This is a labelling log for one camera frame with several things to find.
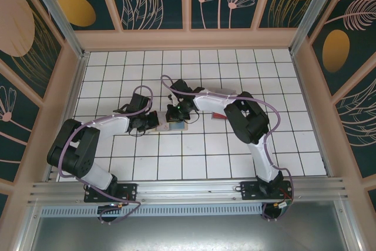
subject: white tiled floor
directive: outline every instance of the white tiled floor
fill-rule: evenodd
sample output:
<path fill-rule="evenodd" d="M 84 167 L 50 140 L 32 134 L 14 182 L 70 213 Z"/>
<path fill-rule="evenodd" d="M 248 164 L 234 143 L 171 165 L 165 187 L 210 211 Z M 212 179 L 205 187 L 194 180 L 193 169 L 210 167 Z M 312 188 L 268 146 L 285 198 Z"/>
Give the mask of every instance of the white tiled floor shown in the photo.
<path fill-rule="evenodd" d="M 272 104 L 281 111 L 281 125 L 272 134 L 278 165 L 289 168 L 293 176 L 326 175 L 286 49 L 94 52 L 75 119 L 87 122 L 111 114 L 130 101 L 141 83 L 153 90 L 153 110 L 166 109 L 169 92 L 159 81 L 161 74 L 183 78 L 191 88 L 247 91 Z M 269 109 L 267 113 L 273 127 L 277 118 Z M 196 119 L 192 114 L 191 121 Z M 183 132 L 111 137 L 98 144 L 96 163 L 119 180 L 255 177 L 247 146 L 227 121 L 212 120 L 210 113 L 201 113 Z"/>

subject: gray floor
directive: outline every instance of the gray floor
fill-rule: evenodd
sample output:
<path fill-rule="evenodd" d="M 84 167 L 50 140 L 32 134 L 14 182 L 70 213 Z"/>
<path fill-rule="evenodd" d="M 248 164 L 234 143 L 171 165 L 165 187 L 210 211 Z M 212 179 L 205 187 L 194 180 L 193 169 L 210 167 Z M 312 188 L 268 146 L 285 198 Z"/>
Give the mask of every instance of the gray floor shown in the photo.
<path fill-rule="evenodd" d="M 34 251 L 347 250 L 332 203 L 296 203 L 279 222 L 260 215 L 42 219 Z"/>

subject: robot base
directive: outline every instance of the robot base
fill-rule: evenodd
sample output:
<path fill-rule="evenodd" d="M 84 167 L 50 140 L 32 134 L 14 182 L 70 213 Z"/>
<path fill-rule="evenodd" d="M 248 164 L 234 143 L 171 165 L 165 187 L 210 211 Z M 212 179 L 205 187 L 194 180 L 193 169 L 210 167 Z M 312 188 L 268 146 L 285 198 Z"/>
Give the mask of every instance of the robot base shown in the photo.
<path fill-rule="evenodd" d="M 282 180 L 279 184 L 279 188 L 284 190 L 289 197 L 292 197 L 291 193 L 291 183 L 289 180 Z M 253 182 L 241 182 L 240 187 L 238 187 L 239 192 L 241 192 L 241 198 L 243 200 L 266 200 L 266 199 L 274 199 L 274 200 L 284 200 L 285 196 L 280 189 L 275 189 L 274 192 L 267 197 L 261 190 L 260 190 L 260 183 L 258 181 Z"/>
<path fill-rule="evenodd" d="M 137 184 L 135 183 L 118 183 L 116 192 L 113 197 L 135 201 L 137 195 Z M 85 197 L 83 198 L 85 203 L 108 203 L 108 202 L 116 202 L 112 199 L 103 196 L 102 194 L 98 193 L 94 189 L 85 186 Z"/>

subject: white tile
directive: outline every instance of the white tile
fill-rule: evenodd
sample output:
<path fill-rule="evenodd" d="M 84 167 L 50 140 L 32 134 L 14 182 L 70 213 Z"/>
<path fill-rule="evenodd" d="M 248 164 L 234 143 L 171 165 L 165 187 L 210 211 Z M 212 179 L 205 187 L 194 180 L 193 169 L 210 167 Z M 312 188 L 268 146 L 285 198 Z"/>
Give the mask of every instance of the white tile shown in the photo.
<path fill-rule="evenodd" d="M 248 145 L 240 141 L 240 139 L 236 137 L 235 133 L 228 133 L 227 138 L 229 139 L 230 154 L 250 153 Z"/>
<path fill-rule="evenodd" d="M 123 81 L 122 82 L 122 89 L 120 92 L 121 97 L 132 97 L 133 91 L 141 85 L 141 81 Z"/>
<path fill-rule="evenodd" d="M 181 156 L 182 136 L 161 135 L 159 137 L 159 156 Z"/>
<path fill-rule="evenodd" d="M 124 66 L 106 66 L 104 81 L 121 81 L 123 78 Z"/>
<path fill-rule="evenodd" d="M 98 98 L 83 98 L 78 100 L 76 116 L 95 116 Z"/>
<path fill-rule="evenodd" d="M 183 155 L 204 155 L 204 135 L 183 134 Z"/>
<path fill-rule="evenodd" d="M 218 64 L 201 64 L 201 78 L 218 79 L 219 77 Z"/>
<path fill-rule="evenodd" d="M 145 51 L 145 58 L 143 63 L 144 65 L 161 65 L 162 51 Z"/>
<path fill-rule="evenodd" d="M 143 66 L 125 66 L 124 80 L 141 80 Z"/>
<path fill-rule="evenodd" d="M 206 156 L 207 178 L 228 179 L 231 177 L 228 155 Z"/>
<path fill-rule="evenodd" d="M 230 160 L 233 178 L 254 178 L 256 176 L 251 153 L 230 155 Z"/>
<path fill-rule="evenodd" d="M 99 97 L 102 82 L 83 82 L 80 98 Z"/>
<path fill-rule="evenodd" d="M 158 179 L 182 179 L 182 157 L 159 157 Z"/>
<path fill-rule="evenodd" d="M 298 153 L 278 153 L 277 159 L 278 166 L 287 168 L 292 176 L 304 176 Z M 282 170 L 282 175 L 288 176 L 288 173 Z"/>
<path fill-rule="evenodd" d="M 196 113 L 190 114 L 190 121 L 188 121 L 190 122 L 190 124 L 187 125 L 188 129 L 185 130 L 184 133 L 204 133 L 203 114 L 200 114 L 198 120 L 197 120 L 197 117 L 198 115 Z"/>
<path fill-rule="evenodd" d="M 239 70 L 237 64 L 224 63 L 219 64 L 221 78 L 238 78 Z"/>
<path fill-rule="evenodd" d="M 162 74 L 172 79 L 180 79 L 182 77 L 181 71 L 181 65 L 163 65 L 162 67 Z"/>
<path fill-rule="evenodd" d="M 327 174 L 320 153 L 300 153 L 300 159 L 306 176 L 323 176 Z"/>
<path fill-rule="evenodd" d="M 182 65 L 182 79 L 200 79 L 200 78 L 201 78 L 200 65 L 198 64 Z"/>
<path fill-rule="evenodd" d="M 110 173 L 119 181 L 132 180 L 134 158 L 111 158 Z"/>
<path fill-rule="evenodd" d="M 142 79 L 160 79 L 162 65 L 144 65 Z"/>
<path fill-rule="evenodd" d="M 128 51 L 125 65 L 143 65 L 143 51 Z"/>
<path fill-rule="evenodd" d="M 255 63 L 253 49 L 236 49 L 238 63 Z"/>
<path fill-rule="evenodd" d="M 294 132 L 299 152 L 317 152 L 318 146 L 313 131 Z"/>
<path fill-rule="evenodd" d="M 211 114 L 204 114 L 205 133 L 225 133 L 225 120 L 212 119 Z"/>
<path fill-rule="evenodd" d="M 218 63 L 218 53 L 216 50 L 200 50 L 201 63 Z"/>
<path fill-rule="evenodd" d="M 252 96 L 254 94 L 263 94 L 260 79 L 241 79 L 241 87 L 243 91 L 249 92 Z"/>
<path fill-rule="evenodd" d="M 161 87 L 165 88 L 164 86 L 162 86 L 162 83 L 160 82 L 160 80 L 142 81 L 142 85 L 146 85 L 149 88 L 151 88 L 153 92 L 153 96 L 160 96 Z M 150 97 L 150 91 L 147 88 L 141 88 L 141 94 L 144 96 Z"/>
<path fill-rule="evenodd" d="M 272 49 L 276 62 L 291 62 L 291 55 L 288 49 Z"/>
<path fill-rule="evenodd" d="M 100 98 L 96 116 L 111 115 L 119 107 L 119 98 Z"/>
<path fill-rule="evenodd" d="M 127 52 L 120 51 L 120 52 L 109 52 L 107 58 L 107 66 L 111 65 L 125 65 L 125 56 Z"/>
<path fill-rule="evenodd" d="M 91 52 L 88 66 L 105 66 L 108 52 Z"/>
<path fill-rule="evenodd" d="M 199 64 L 200 53 L 198 50 L 182 50 L 183 64 Z"/>
<path fill-rule="evenodd" d="M 96 157 L 111 157 L 113 136 L 101 140 L 96 147 Z"/>
<path fill-rule="evenodd" d="M 258 74 L 261 78 L 276 78 L 278 77 L 275 63 L 258 63 Z"/>
<path fill-rule="evenodd" d="M 136 156 L 158 156 L 158 140 L 157 135 L 144 135 L 137 138 Z"/>
<path fill-rule="evenodd" d="M 241 94 L 241 83 L 240 79 L 222 79 L 222 88 L 226 88 L 235 91 L 236 94 Z"/>
<path fill-rule="evenodd" d="M 298 152 L 293 132 L 273 132 L 272 136 L 277 153 Z"/>
<path fill-rule="evenodd" d="M 136 138 L 130 135 L 118 135 L 113 140 L 112 157 L 134 157 Z"/>
<path fill-rule="evenodd" d="M 94 163 L 100 166 L 105 171 L 110 171 L 111 158 L 94 158 Z"/>
<path fill-rule="evenodd" d="M 163 64 L 180 64 L 180 50 L 163 51 Z"/>
<path fill-rule="evenodd" d="M 87 67 L 86 73 L 85 73 L 85 78 L 83 80 L 85 82 L 102 81 L 104 73 L 105 73 L 105 67 L 104 66 Z"/>
<path fill-rule="evenodd" d="M 256 57 L 256 62 L 267 62 L 272 63 L 273 60 L 273 54 L 271 53 L 270 49 L 255 49 L 254 55 Z"/>
<path fill-rule="evenodd" d="M 289 111 L 307 111 L 302 94 L 285 94 L 284 98 Z"/>
<path fill-rule="evenodd" d="M 258 78 L 259 72 L 255 63 L 241 63 L 239 64 L 239 71 L 241 78 Z"/>
<path fill-rule="evenodd" d="M 171 104 L 170 99 L 168 99 L 166 96 L 162 96 L 160 100 L 160 110 L 167 111 L 168 104 Z"/>
<path fill-rule="evenodd" d="M 234 49 L 218 50 L 218 57 L 220 63 L 237 63 Z"/>
<path fill-rule="evenodd" d="M 280 78 L 284 94 L 301 93 L 300 85 L 297 78 Z"/>
<path fill-rule="evenodd" d="M 121 88 L 121 81 L 103 82 L 100 97 L 119 97 Z"/>
<path fill-rule="evenodd" d="M 296 77 L 293 63 L 276 63 L 276 65 L 279 77 Z"/>
<path fill-rule="evenodd" d="M 202 87 L 208 90 L 221 88 L 220 79 L 202 79 Z"/>
<path fill-rule="evenodd" d="M 312 124 L 308 112 L 290 112 L 293 130 L 312 130 Z"/>
<path fill-rule="evenodd" d="M 205 132 L 206 155 L 229 154 L 227 136 L 225 133 Z"/>
<path fill-rule="evenodd" d="M 183 179 L 205 179 L 205 156 L 183 156 Z"/>
<path fill-rule="evenodd" d="M 278 78 L 261 78 L 260 80 L 264 94 L 282 93 L 280 80 Z"/>
<path fill-rule="evenodd" d="M 158 157 L 136 157 L 133 180 L 156 180 Z"/>
<path fill-rule="evenodd" d="M 292 131 L 290 118 L 288 117 L 287 112 L 280 112 L 281 116 L 281 123 L 276 131 L 278 132 L 288 132 Z M 268 113 L 269 121 L 270 121 L 270 128 L 274 128 L 277 124 L 277 115 L 274 112 Z"/>
<path fill-rule="evenodd" d="M 284 101 L 282 94 L 266 94 L 264 95 L 265 102 L 269 103 L 271 106 L 277 109 L 277 111 L 285 112 L 286 109 L 286 103 Z"/>

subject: red object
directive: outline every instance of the red object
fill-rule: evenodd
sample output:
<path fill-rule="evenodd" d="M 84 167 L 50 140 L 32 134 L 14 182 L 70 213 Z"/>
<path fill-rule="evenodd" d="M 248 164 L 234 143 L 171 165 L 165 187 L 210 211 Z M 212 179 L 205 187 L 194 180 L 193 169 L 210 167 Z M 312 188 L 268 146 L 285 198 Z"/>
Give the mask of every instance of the red object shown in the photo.
<path fill-rule="evenodd" d="M 212 113 L 211 115 L 212 119 L 221 119 L 221 120 L 227 120 L 227 117 L 218 113 Z"/>

